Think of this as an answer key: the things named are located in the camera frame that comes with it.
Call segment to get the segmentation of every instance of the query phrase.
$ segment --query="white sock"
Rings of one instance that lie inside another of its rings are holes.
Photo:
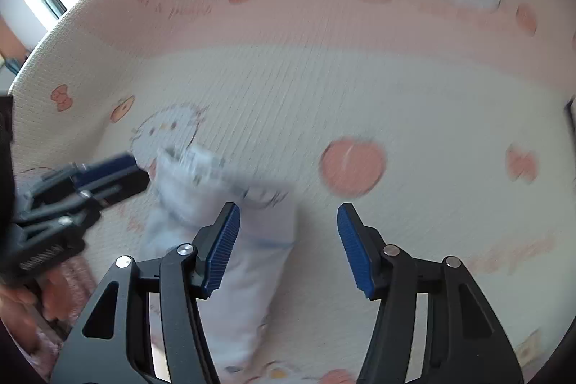
[[[198,300],[206,341],[220,380],[237,380],[258,343],[284,263],[294,243],[296,204],[285,184],[242,175],[197,146],[158,154],[159,204],[146,224],[142,257],[162,257],[212,225],[225,202],[240,207],[240,232],[220,288]],[[150,299],[152,341],[163,348],[159,298]]]

